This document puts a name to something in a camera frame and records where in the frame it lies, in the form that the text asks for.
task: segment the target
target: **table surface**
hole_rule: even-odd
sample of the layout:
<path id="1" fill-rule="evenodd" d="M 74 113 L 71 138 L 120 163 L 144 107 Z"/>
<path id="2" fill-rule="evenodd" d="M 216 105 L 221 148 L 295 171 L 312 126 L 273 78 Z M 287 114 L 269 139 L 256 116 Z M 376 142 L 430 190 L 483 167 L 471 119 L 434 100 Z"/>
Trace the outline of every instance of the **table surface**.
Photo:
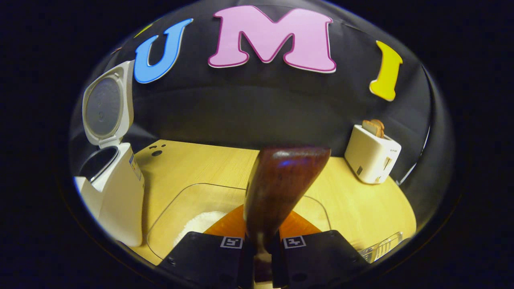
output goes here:
<path id="1" fill-rule="evenodd" d="M 153 156 L 157 150 L 162 153 Z M 180 191 L 193 184 L 246 188 L 258 153 L 258 150 L 169 140 L 159 140 L 136 153 L 136 161 L 145 178 L 144 241 L 141 246 L 131 249 L 151 263 L 159 264 L 161 259 L 150 250 L 146 236 L 168 204 Z M 339 231 L 357 250 L 399 231 L 403 232 L 404 238 L 411 237 L 416 231 L 414 212 L 396 183 L 388 177 L 382 184 L 364 184 L 342 157 L 330 157 L 305 195 L 321 203 L 331 228 Z M 198 206 L 197 202 L 186 204 L 192 210 Z M 180 226 L 178 230 L 183 229 L 183 224 L 177 226 Z"/>

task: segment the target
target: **pink letter m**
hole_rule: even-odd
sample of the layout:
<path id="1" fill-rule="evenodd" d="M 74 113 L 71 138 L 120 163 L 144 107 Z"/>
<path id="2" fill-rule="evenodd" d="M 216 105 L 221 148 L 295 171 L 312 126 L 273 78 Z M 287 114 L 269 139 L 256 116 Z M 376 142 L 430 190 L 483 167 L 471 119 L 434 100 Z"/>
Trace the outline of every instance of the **pink letter m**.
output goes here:
<path id="1" fill-rule="evenodd" d="M 333 73 L 336 63 L 330 58 L 328 24 L 332 19 L 323 14 L 293 9 L 274 23 L 255 6 L 237 6 L 218 11 L 221 18 L 216 53 L 209 65 L 216 68 L 245 64 L 248 53 L 241 50 L 243 34 L 264 63 L 271 62 L 287 39 L 293 35 L 292 49 L 284 61 L 304 70 Z"/>

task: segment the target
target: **wooden spatula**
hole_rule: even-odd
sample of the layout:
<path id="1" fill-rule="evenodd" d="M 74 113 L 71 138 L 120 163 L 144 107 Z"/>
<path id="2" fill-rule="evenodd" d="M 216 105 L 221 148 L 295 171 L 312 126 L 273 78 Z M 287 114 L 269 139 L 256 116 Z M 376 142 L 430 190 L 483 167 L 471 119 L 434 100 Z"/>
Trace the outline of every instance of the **wooden spatula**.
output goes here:
<path id="1" fill-rule="evenodd" d="M 253 165 L 245 197 L 246 234 L 256 246 L 255 281 L 271 281 L 266 246 L 330 158 L 329 148 L 263 149 Z"/>

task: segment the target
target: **toast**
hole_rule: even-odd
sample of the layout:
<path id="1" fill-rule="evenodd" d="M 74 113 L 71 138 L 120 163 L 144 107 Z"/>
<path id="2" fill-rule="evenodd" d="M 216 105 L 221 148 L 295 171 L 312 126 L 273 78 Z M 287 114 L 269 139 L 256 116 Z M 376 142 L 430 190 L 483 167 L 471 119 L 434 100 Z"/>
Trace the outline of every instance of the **toast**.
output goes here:
<path id="1" fill-rule="evenodd" d="M 384 124 L 378 119 L 363 120 L 362 128 L 369 131 L 376 137 L 384 138 Z"/>
<path id="2" fill-rule="evenodd" d="M 374 122 L 370 122 L 369 120 L 362 121 L 362 128 L 369 131 L 372 135 L 376 137 L 380 137 L 382 135 L 381 132 L 383 132 L 382 127 L 380 127 L 380 125 Z"/>

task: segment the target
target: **letter u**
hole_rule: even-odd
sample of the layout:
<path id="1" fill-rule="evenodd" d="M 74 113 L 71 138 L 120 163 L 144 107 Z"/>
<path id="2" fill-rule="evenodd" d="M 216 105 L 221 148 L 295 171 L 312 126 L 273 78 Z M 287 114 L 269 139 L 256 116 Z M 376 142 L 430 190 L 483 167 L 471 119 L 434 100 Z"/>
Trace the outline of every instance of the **letter u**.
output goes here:
<path id="1" fill-rule="evenodd" d="M 164 34 L 168 35 L 164 45 L 164 53 L 161 60 L 155 65 L 149 64 L 149 58 L 152 43 L 158 36 L 155 35 L 139 45 L 136 49 L 136 59 L 134 61 L 134 78 L 137 82 L 149 83 L 155 81 L 171 69 L 180 52 L 184 28 L 191 22 L 193 22 L 193 19 L 187 19 L 164 31 Z"/>

